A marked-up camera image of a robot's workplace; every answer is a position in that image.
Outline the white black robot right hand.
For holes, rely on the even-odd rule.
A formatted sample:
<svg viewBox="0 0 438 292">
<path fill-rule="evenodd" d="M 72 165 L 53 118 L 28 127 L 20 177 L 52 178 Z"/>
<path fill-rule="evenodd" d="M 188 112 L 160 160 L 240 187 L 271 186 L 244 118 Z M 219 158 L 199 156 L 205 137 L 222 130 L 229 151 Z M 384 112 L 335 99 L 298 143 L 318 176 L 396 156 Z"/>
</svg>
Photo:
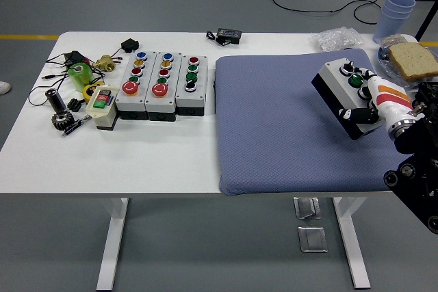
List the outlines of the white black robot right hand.
<svg viewBox="0 0 438 292">
<path fill-rule="evenodd" d="M 355 124 L 375 124 L 384 120 L 388 133 L 400 127 L 409 127 L 417 120 L 404 88 L 392 83 L 371 70 L 355 67 L 349 77 L 350 86 L 358 89 L 359 98 L 367 101 L 365 108 L 339 109 L 338 118 Z"/>
</svg>

